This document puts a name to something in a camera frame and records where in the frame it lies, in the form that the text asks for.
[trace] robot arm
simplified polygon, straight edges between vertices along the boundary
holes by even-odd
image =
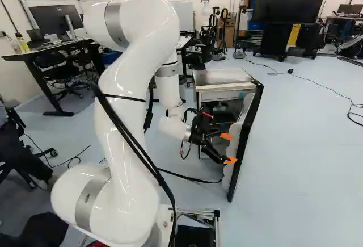
[[[99,44],[120,51],[126,48],[102,74],[98,86],[141,148],[147,151],[143,121],[153,75],[160,102],[169,110],[169,117],[160,121],[160,129],[201,144],[199,133],[193,133],[183,122],[176,70],[179,19],[174,8],[165,0],[116,0],[93,5],[83,22]],[[109,167],[78,165],[63,173],[52,190],[54,211],[108,246],[143,246],[160,215],[160,182],[98,100],[95,130]]]

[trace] black pants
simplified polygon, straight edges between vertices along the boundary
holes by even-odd
[[[23,147],[16,128],[10,123],[0,128],[0,162],[5,162],[13,169],[22,170],[46,182],[53,174],[53,170],[41,159]]]

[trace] blue bin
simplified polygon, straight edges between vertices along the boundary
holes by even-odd
[[[120,57],[122,52],[118,51],[111,51],[111,52],[104,52],[102,54],[102,61],[103,64],[109,65],[112,64],[114,61],[117,60],[118,57]]]
[[[249,30],[262,30],[263,26],[260,23],[248,21],[248,29]]]
[[[249,0],[248,1],[248,6],[250,7],[250,9],[255,8],[255,3],[256,3],[256,0]]]

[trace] wire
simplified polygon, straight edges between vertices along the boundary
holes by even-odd
[[[40,150],[40,152],[41,153],[44,153],[44,151],[41,149],[41,148],[39,148],[39,146],[34,142],[34,140],[30,137],[30,136],[28,136],[26,133],[24,133],[24,135],[25,136],[27,136],[32,142],[33,142],[33,144],[34,144],[34,146],[36,146],[37,147],[37,149],[38,150]],[[60,163],[60,164],[58,164],[58,165],[55,165],[55,166],[52,166],[51,164],[50,164],[50,162],[49,162],[49,160],[48,160],[48,158],[47,158],[47,156],[46,155],[44,155],[44,158],[45,158],[45,160],[47,161],[47,164],[48,164],[48,166],[50,167],[50,168],[56,168],[56,167],[58,167],[58,166],[61,166],[61,165],[64,165],[65,163],[67,163],[67,168],[71,168],[71,166],[70,166],[70,163],[74,160],[74,159],[77,159],[78,160],[78,164],[77,165],[79,165],[80,163],[81,163],[81,159],[79,158],[79,156],[83,153],[83,152],[85,152],[89,147],[90,147],[91,145],[88,145],[87,147],[85,147],[84,148],[84,150],[83,151],[81,151],[80,153],[78,153],[76,156],[74,156],[74,157],[72,157],[72,158],[69,158],[68,160],[66,160],[66,161],[64,161],[64,162],[62,162],[62,163]]]
[[[248,62],[251,63],[251,64],[262,65],[263,67],[270,68],[273,71],[273,73],[267,73],[267,75],[269,75],[269,76],[277,76],[277,75],[280,75],[280,74],[284,74],[284,73],[279,73],[274,68],[272,68],[272,67],[270,67],[268,65],[259,64],[258,62],[254,62],[254,61],[248,61]]]
[[[139,160],[143,163],[143,165],[148,169],[148,171],[153,175],[153,177],[157,180],[159,185],[162,187],[166,195],[168,196],[171,205],[172,205],[172,228],[170,233],[170,239],[169,239],[169,247],[173,246],[174,243],[174,237],[176,233],[176,205],[175,205],[175,198],[174,195],[169,188],[168,184],[160,174],[159,170],[153,163],[153,161],[150,159],[148,153],[144,150],[144,148],[139,144],[139,142],[136,140],[136,138],[132,135],[130,130],[128,130],[127,126],[123,123],[123,121],[120,119],[120,117],[117,115],[117,113],[114,111],[110,103],[107,101],[106,97],[101,92],[100,88],[96,84],[91,85],[96,97],[98,98],[100,104],[104,108],[106,114],[111,119],[117,130],[120,132],[122,137],[125,139],[125,141],[128,143],[132,151],[135,153],[135,155],[139,158]]]
[[[363,108],[363,103],[354,103],[354,102],[353,102],[353,100],[352,100],[350,97],[347,97],[347,96],[345,96],[345,95],[343,95],[343,94],[340,94],[340,93],[338,93],[337,91],[335,91],[334,89],[331,89],[331,88],[329,88],[329,87],[327,87],[327,86],[321,85],[321,84],[319,84],[319,83],[317,83],[317,82],[315,82],[315,81],[313,81],[313,80],[311,80],[311,79],[303,78],[303,77],[297,76],[297,75],[295,75],[295,74],[290,74],[290,75],[292,75],[292,76],[294,76],[294,77],[296,77],[296,78],[300,78],[300,79],[304,79],[304,80],[306,80],[306,81],[310,81],[310,82],[312,82],[312,83],[314,83],[314,84],[316,84],[316,85],[318,85],[318,86],[320,86],[320,87],[323,87],[323,88],[325,88],[325,89],[327,89],[327,90],[330,90],[330,91],[334,92],[335,94],[337,94],[338,96],[340,96],[340,97],[342,97],[342,98],[348,99],[348,100],[351,102],[351,106],[349,107],[349,110],[348,110],[348,112],[347,112],[347,117],[348,117],[348,119],[349,119],[350,121],[354,122],[355,124],[357,124],[357,125],[359,125],[359,126],[362,126],[362,127],[363,127],[363,124],[362,124],[362,123],[359,123],[359,122],[357,122],[357,121],[353,120],[353,118],[351,117],[351,115],[356,115],[356,116],[359,116],[359,117],[363,118],[363,115],[360,115],[360,114],[357,114],[357,113],[355,113],[355,112],[352,112],[352,111],[351,111],[353,106],[354,106],[354,107],[357,107],[357,108]]]
[[[219,179],[218,181],[211,182],[211,181],[206,181],[206,180],[202,180],[202,179],[198,179],[198,178],[193,178],[193,177],[181,175],[181,174],[174,173],[172,171],[169,171],[169,170],[166,170],[166,169],[162,169],[162,168],[158,168],[158,170],[160,170],[162,172],[165,172],[165,173],[168,173],[170,175],[179,177],[179,178],[184,179],[184,180],[188,180],[188,181],[192,181],[192,182],[198,182],[198,183],[211,183],[211,184],[213,184],[213,183],[220,183],[220,182],[222,182],[223,177],[224,177],[224,175],[223,175],[222,178]]]

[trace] bottle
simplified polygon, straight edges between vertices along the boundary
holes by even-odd
[[[25,53],[29,52],[30,51],[29,46],[28,46],[27,42],[24,40],[23,35],[20,32],[17,32],[17,33],[15,33],[15,37],[17,38],[23,51]]]

